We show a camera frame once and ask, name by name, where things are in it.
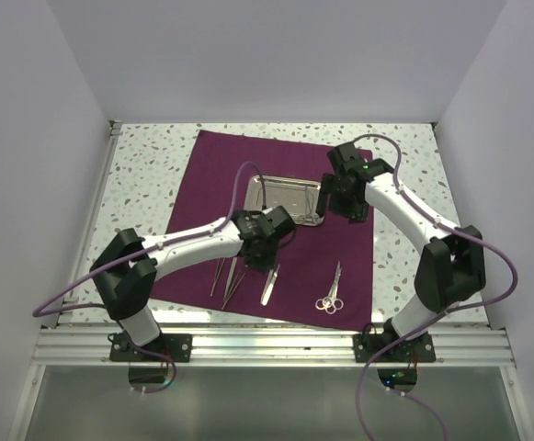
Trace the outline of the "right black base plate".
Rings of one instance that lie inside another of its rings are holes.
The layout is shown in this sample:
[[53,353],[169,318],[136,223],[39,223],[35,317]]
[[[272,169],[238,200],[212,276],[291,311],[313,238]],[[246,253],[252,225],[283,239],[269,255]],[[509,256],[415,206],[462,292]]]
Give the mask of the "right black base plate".
[[382,327],[367,324],[362,332],[352,335],[352,348],[357,363],[366,363],[378,352],[374,359],[380,363],[433,363],[437,361],[432,337],[425,332],[412,340],[395,343],[398,334],[390,322]]

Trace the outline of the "steel surgical scissors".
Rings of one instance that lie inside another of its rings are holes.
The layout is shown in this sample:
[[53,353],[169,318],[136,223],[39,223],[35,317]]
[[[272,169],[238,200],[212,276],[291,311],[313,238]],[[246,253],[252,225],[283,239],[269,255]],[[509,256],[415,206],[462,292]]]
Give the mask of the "steel surgical scissors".
[[335,274],[333,283],[325,297],[318,299],[314,306],[318,311],[325,311],[327,314],[335,314],[344,308],[344,302],[337,297],[340,273]]

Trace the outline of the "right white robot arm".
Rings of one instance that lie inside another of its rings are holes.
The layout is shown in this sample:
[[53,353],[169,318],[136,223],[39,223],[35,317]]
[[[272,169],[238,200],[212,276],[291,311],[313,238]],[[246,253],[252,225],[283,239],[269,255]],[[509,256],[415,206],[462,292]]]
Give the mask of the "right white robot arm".
[[323,174],[316,213],[334,213],[350,223],[363,223],[369,210],[380,211],[419,253],[414,296],[383,325],[381,348],[392,360],[403,360],[415,349],[415,338],[427,323],[481,291],[485,284],[481,233],[460,228],[416,196],[382,159],[366,161],[354,143],[327,153],[331,174]]

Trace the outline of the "aluminium front rail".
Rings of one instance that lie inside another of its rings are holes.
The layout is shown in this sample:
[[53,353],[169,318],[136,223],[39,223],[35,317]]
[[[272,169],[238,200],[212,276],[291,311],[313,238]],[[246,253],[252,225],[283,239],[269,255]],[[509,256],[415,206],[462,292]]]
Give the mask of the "aluminium front rail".
[[[30,363],[35,366],[103,366],[110,363],[108,326],[42,330]],[[190,367],[348,368],[356,365],[352,333],[282,326],[165,327],[189,334]],[[438,326],[430,330],[437,361],[431,368],[508,368],[515,358],[504,331]]]

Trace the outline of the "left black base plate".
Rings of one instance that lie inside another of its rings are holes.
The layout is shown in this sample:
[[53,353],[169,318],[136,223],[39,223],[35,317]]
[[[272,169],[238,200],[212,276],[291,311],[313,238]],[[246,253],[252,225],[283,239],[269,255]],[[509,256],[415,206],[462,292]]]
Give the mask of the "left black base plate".
[[193,344],[191,334],[161,334],[143,347],[136,347],[125,333],[109,334],[108,359],[112,362],[144,363],[166,361],[187,363],[190,360]]

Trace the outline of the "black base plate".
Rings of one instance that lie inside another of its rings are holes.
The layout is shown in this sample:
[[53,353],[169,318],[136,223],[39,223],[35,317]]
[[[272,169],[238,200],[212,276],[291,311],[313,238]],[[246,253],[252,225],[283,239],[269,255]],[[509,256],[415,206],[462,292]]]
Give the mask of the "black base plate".
[[108,359],[112,362],[144,363],[166,361],[187,363],[190,360],[193,344],[191,334],[161,334],[143,347],[136,347],[125,333],[109,334]]
[[366,363],[378,352],[374,359],[380,363],[433,363],[437,361],[432,337],[425,332],[412,340],[395,343],[398,334],[390,322],[382,327],[367,324],[362,332],[352,335],[352,348],[357,363]]

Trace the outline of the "aluminium left side rail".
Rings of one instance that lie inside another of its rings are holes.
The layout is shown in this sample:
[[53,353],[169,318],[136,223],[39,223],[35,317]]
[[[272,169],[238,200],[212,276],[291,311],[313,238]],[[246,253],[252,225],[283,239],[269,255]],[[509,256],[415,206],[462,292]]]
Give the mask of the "aluminium left side rail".
[[[112,171],[114,156],[117,150],[119,143],[119,138],[122,133],[124,126],[124,121],[114,120],[110,121],[110,132],[108,137],[108,143],[105,150],[104,161],[102,168],[100,169],[100,176],[97,180],[97,185],[95,188],[95,194],[92,197],[90,208],[88,211],[88,217],[83,231],[81,245],[79,248],[78,256],[75,259],[74,263],[74,272],[72,273],[73,280],[80,278],[84,274],[88,273],[91,265],[92,258],[95,252],[95,246],[93,245],[94,235],[97,232],[97,221],[100,214],[100,211],[103,207],[103,198],[106,193],[106,187],[108,186],[108,177]],[[79,305],[83,300],[81,300],[81,292],[83,288],[80,288],[79,291],[71,291],[71,293],[66,294],[60,302],[63,307],[66,306],[76,306]],[[78,322],[74,322],[74,317],[78,317],[80,312],[86,312],[85,310],[72,310],[64,311],[55,315],[56,322],[54,327],[76,327],[83,326],[79,325]]]

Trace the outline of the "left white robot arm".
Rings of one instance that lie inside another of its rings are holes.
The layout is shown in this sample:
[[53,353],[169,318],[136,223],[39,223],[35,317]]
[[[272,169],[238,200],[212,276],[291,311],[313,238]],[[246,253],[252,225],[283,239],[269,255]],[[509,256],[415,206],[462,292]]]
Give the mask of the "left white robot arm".
[[275,264],[281,241],[295,231],[295,222],[282,206],[234,210],[212,223],[162,236],[139,236],[126,229],[91,266],[90,276],[133,353],[150,361],[164,348],[160,326],[148,307],[157,281],[190,266],[231,257],[265,272]]

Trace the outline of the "steel instrument tray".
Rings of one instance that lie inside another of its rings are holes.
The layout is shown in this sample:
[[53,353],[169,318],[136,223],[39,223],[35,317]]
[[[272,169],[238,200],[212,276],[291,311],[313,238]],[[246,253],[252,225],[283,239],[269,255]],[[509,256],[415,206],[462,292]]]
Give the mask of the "steel instrument tray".
[[246,189],[244,210],[260,210],[263,205],[268,208],[282,206],[296,223],[297,216],[304,211],[305,187],[315,188],[319,192],[320,183],[306,179],[269,175],[261,178],[259,175],[254,175],[250,178]]

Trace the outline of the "steel scalpel handle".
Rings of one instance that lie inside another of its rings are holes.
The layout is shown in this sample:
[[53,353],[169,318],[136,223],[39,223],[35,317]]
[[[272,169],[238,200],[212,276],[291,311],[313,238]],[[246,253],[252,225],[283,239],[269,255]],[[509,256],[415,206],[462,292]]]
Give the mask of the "steel scalpel handle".
[[277,267],[275,268],[275,270],[274,270],[274,272],[273,272],[273,275],[272,275],[272,277],[271,277],[271,279],[270,279],[270,286],[269,286],[269,287],[270,287],[270,291],[269,291],[270,294],[268,295],[269,298],[270,298],[270,296],[271,296],[271,294],[272,294],[272,291],[274,290],[275,283],[276,283],[276,281],[277,281],[277,279],[278,279],[278,272],[279,272],[279,270],[280,270],[280,264],[277,265]]
[[265,287],[263,289],[263,292],[262,292],[262,295],[261,295],[261,299],[260,299],[260,304],[262,306],[267,306],[267,304],[268,304],[268,302],[270,300],[270,298],[268,296],[270,294],[270,292],[269,292],[270,291],[270,287],[269,286],[267,285],[267,282],[266,282],[266,285],[265,285]]
[[272,277],[272,275],[273,275],[273,272],[274,272],[274,270],[275,270],[276,267],[277,267],[277,265],[274,265],[274,266],[271,268],[271,270],[269,271],[269,273],[268,273],[268,276],[267,276],[267,285],[268,285],[268,286],[270,285],[270,279],[271,279],[271,277]]

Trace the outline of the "aluminium rail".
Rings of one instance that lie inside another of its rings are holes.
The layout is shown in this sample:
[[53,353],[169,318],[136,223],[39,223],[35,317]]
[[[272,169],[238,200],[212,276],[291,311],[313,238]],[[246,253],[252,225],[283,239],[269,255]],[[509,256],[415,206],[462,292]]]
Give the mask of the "aluminium rail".
[[[103,207],[103,198],[106,193],[106,187],[108,186],[108,177],[112,171],[114,156],[117,150],[119,143],[119,138],[122,133],[124,126],[124,121],[114,120],[110,121],[110,132],[108,137],[108,143],[105,150],[104,161],[102,168],[100,169],[100,176],[97,180],[97,185],[95,188],[95,194],[92,197],[90,208],[88,211],[88,217],[83,231],[81,245],[79,248],[78,256],[75,259],[74,263],[74,272],[72,273],[73,280],[80,278],[84,274],[88,273],[91,265],[92,258],[95,252],[95,246],[93,245],[94,235],[97,232],[97,221],[100,214],[100,211]],[[66,294],[60,302],[63,307],[66,306],[76,306],[79,305],[83,300],[81,300],[81,292],[83,288],[80,288],[79,291],[71,291],[71,293]],[[76,327],[83,326],[79,325],[78,322],[74,322],[74,317],[78,317],[80,312],[86,312],[85,310],[72,310],[64,311],[55,315],[56,322],[54,327]]]
[[[103,366],[110,363],[108,326],[42,330],[30,363],[35,366]],[[189,334],[190,367],[348,368],[356,365],[352,333],[282,326],[165,327]],[[430,330],[437,361],[431,368],[508,368],[515,358],[504,331],[438,326]]]

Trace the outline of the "steel surgical forceps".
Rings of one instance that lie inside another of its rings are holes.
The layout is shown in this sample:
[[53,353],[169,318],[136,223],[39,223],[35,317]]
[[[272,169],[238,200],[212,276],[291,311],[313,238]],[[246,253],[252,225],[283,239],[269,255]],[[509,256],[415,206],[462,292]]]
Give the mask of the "steel surgical forceps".
[[211,286],[211,290],[210,290],[210,295],[213,296],[214,293],[215,293],[215,289],[218,285],[218,282],[220,280],[220,276],[221,276],[221,273],[222,273],[222,270],[223,270],[223,266],[225,264],[225,258],[221,258],[217,261],[217,265],[216,265],[216,269],[215,269],[215,273],[214,273],[214,277],[213,277],[213,281],[212,281],[212,286]]

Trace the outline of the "steel hemostat clamp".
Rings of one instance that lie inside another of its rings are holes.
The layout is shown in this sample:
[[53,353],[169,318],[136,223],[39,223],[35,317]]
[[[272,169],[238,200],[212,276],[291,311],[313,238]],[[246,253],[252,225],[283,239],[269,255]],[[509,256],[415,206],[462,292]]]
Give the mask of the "steel hemostat clamp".
[[321,217],[317,214],[317,201],[319,192],[312,187],[305,187],[304,211],[297,216],[296,223],[300,226],[317,227],[322,223]]

